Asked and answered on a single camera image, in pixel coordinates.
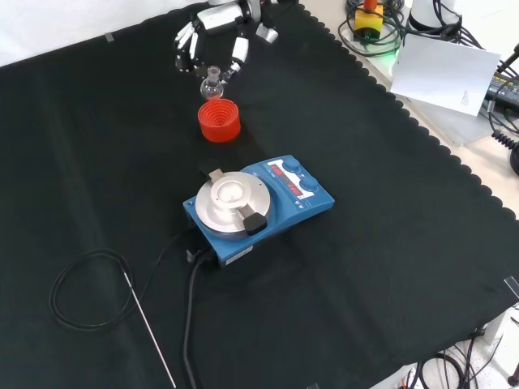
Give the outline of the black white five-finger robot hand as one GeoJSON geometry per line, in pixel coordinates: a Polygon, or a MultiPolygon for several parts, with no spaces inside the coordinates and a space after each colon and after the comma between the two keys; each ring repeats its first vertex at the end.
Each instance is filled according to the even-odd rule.
{"type": "Polygon", "coordinates": [[[175,66],[182,72],[198,71],[204,66],[202,56],[204,38],[233,29],[236,38],[229,67],[220,76],[222,83],[228,83],[247,60],[249,39],[246,26],[260,21],[260,1],[212,2],[209,8],[192,17],[174,38],[175,66]]]}

